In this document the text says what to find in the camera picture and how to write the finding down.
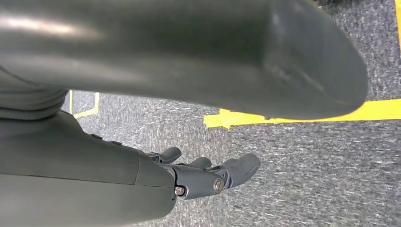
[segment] gray carpet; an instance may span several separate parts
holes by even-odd
[[[394,0],[345,0],[323,8],[364,57],[369,99],[401,98]],[[93,102],[93,93],[74,92],[75,112],[92,108]],[[183,151],[180,162],[208,156],[218,164],[247,152],[262,159],[261,169],[246,185],[215,197],[180,201],[167,217],[134,226],[401,226],[401,121],[206,129],[202,117],[217,111],[101,94],[100,113],[79,119],[86,132],[145,152],[178,146]]]

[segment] gray plastic casing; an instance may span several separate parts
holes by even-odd
[[[174,178],[140,150],[84,133],[72,115],[0,120],[0,226],[102,227],[157,219]]]

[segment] metal screw head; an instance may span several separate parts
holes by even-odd
[[[175,187],[174,194],[181,196],[185,194],[185,189],[183,187]]]
[[[220,193],[220,192],[223,190],[223,187],[224,187],[223,179],[221,179],[220,177],[217,178],[217,179],[214,181],[214,184],[213,184],[213,189],[214,189],[214,191],[215,191],[216,193]]]

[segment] yellow floor marking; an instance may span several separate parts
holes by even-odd
[[[397,17],[398,24],[398,39],[401,47],[401,0],[395,0],[395,14]]]
[[[231,112],[220,109],[216,115],[203,117],[206,127],[225,127],[230,129],[233,125],[264,124],[264,123],[295,123],[295,122],[339,122],[339,121],[377,121],[377,120],[399,120],[401,119],[401,99],[380,100],[365,102],[353,113],[326,119],[317,120],[290,120],[274,118],[265,120],[263,116]]]
[[[87,117],[90,115],[98,114],[99,113],[99,97],[100,97],[99,92],[96,92],[95,93],[95,106],[90,110],[86,110],[86,111],[74,114],[74,117],[76,119],[78,119],[80,117]],[[70,91],[70,114],[72,114],[72,91]]]
[[[72,90],[70,90],[70,114],[72,114]]]

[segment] screw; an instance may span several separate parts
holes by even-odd
[[[174,194],[181,196],[184,195],[185,189],[183,187],[175,187]]]
[[[214,189],[214,191],[215,191],[216,193],[220,193],[220,192],[223,190],[223,187],[224,187],[223,179],[221,179],[220,177],[217,178],[217,179],[214,181],[214,184],[213,184],[213,189]]]

